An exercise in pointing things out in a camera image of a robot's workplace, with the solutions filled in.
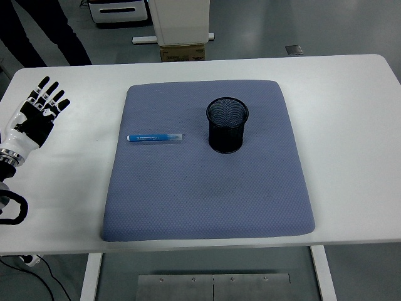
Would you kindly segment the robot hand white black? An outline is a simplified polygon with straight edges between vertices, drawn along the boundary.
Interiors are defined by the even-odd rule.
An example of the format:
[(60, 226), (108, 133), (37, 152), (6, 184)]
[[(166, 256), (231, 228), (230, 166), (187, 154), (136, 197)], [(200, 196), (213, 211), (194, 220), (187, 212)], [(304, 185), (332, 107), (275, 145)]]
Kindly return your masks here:
[(45, 76), (23, 100), (6, 126), (6, 137), (1, 149), (15, 153), (17, 158), (26, 159), (31, 151), (39, 149), (46, 142), (59, 114), (70, 104), (57, 90), (58, 82), (50, 82)]

